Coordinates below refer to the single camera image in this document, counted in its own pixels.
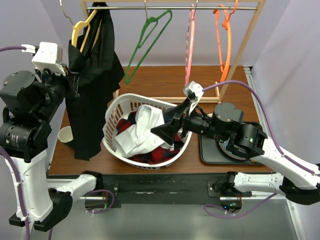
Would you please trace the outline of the black garment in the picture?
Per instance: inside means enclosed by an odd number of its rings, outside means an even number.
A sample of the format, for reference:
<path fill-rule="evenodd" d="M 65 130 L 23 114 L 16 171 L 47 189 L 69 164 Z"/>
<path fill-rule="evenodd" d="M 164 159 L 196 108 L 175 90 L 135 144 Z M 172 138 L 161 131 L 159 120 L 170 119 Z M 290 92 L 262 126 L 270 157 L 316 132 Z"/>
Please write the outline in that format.
<path fill-rule="evenodd" d="M 115 52 L 114 24 L 109 10 L 98 10 L 68 45 L 68 68 L 78 74 L 79 97 L 65 100 L 73 136 L 74 158 L 88 161 L 101 151 L 108 103 L 125 73 Z"/>

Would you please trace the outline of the red plaid pleated skirt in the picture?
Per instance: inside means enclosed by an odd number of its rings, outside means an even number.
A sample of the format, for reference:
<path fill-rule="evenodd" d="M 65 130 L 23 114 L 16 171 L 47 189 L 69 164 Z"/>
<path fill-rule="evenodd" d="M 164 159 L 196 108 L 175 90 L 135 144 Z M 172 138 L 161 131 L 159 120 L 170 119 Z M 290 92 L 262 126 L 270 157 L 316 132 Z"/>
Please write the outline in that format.
<path fill-rule="evenodd" d="M 113 144 L 116 154 L 134 162 L 150 165 L 163 163 L 175 157 L 184 146 L 180 137 L 176 135 L 174 144 L 169 146 L 146 128 L 143 130 L 148 134 L 147 137 L 141 133 L 134 135 L 137 126 L 136 113 L 132 111 L 116 125 L 117 134 Z"/>

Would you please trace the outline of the white cloth garment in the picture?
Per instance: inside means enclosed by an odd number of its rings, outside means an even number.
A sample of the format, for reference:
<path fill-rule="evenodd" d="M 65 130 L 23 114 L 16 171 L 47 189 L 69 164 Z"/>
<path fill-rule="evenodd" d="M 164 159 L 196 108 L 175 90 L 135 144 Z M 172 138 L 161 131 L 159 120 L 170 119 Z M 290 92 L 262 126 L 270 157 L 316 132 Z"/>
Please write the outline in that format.
<path fill-rule="evenodd" d="M 135 121 L 136 129 L 133 131 L 133 134 L 136 136 L 140 133 L 143 137 L 148 136 L 148 134 L 145 133 L 144 128 L 151 132 L 151 128 L 165 123 L 163 111 L 157 107 L 146 104 L 141 105 L 136 111 Z"/>

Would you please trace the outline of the pink wavy hanger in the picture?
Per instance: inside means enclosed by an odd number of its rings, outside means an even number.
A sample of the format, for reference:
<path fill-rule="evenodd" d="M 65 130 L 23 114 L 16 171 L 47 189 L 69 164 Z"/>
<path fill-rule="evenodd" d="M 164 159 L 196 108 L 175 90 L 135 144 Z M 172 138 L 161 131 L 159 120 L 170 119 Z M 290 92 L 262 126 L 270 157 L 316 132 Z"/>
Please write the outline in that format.
<path fill-rule="evenodd" d="M 189 11 L 188 28 L 186 36 L 186 53 L 185 53 L 185 79 L 184 86 L 186 87 L 190 81 L 194 38 L 195 38 L 195 26 L 196 26 L 196 10 L 194 8 Z"/>

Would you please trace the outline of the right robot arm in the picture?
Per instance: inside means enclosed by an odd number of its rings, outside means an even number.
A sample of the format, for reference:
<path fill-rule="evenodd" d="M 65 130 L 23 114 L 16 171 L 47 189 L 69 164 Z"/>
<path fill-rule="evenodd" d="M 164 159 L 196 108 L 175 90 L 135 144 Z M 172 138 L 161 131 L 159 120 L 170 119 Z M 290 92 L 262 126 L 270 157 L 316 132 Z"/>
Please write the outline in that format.
<path fill-rule="evenodd" d="M 230 102 L 216 105 L 211 116 L 186 99 L 164 112 L 169 121 L 150 131 L 172 145 L 176 135 L 192 132 L 216 141 L 229 157 L 253 160 L 273 171 L 270 174 L 228 172 L 218 191 L 233 197 L 250 191 L 285 196 L 300 205 L 320 201 L 320 167 L 277 146 L 258 123 L 243 121 L 243 111 Z"/>

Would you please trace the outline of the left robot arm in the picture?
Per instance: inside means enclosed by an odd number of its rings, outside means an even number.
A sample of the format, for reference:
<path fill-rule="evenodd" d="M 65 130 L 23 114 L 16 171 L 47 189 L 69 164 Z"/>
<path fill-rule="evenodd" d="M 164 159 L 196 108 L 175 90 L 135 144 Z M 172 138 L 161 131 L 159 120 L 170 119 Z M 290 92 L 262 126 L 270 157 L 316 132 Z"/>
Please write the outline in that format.
<path fill-rule="evenodd" d="M 14 226 L 33 224 L 47 232 L 64 220 L 73 203 L 104 190 L 103 177 L 84 171 L 66 185 L 49 188 L 46 158 L 50 122 L 64 98 L 75 89 L 67 73 L 18 71 L 9 75 L 0 91 L 5 103 L 0 127 L 0 152 L 14 179 L 17 211 L 9 219 Z"/>

